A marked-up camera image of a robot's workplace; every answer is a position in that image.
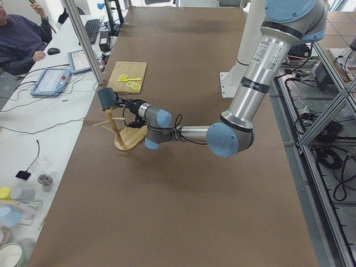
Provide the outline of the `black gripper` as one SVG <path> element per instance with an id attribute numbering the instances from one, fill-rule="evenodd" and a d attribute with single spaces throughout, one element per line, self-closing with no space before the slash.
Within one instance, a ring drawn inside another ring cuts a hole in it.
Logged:
<path id="1" fill-rule="evenodd" d="M 118 94 L 113 94 L 112 100 L 116 103 L 111 107 L 112 109 L 123 108 L 123 110 L 128 109 L 132 114 L 138 114 L 139 108 L 141 106 L 141 100 L 122 98 Z"/>

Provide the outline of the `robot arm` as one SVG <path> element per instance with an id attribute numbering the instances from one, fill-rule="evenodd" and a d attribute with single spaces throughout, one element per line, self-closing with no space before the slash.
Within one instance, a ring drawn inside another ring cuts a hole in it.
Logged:
<path id="1" fill-rule="evenodd" d="M 254 43 L 249 63 L 236 93 L 220 121 L 211 126 L 170 126 L 171 114 L 143 100 L 121 98 L 109 90 L 114 107 L 136 116 L 131 127 L 147 126 L 145 146 L 152 150 L 163 142 L 188 141 L 207 145 L 220 157 L 234 156 L 254 142 L 253 118 L 292 46 L 321 40 L 326 31 L 327 1 L 263 1 L 261 38 Z"/>

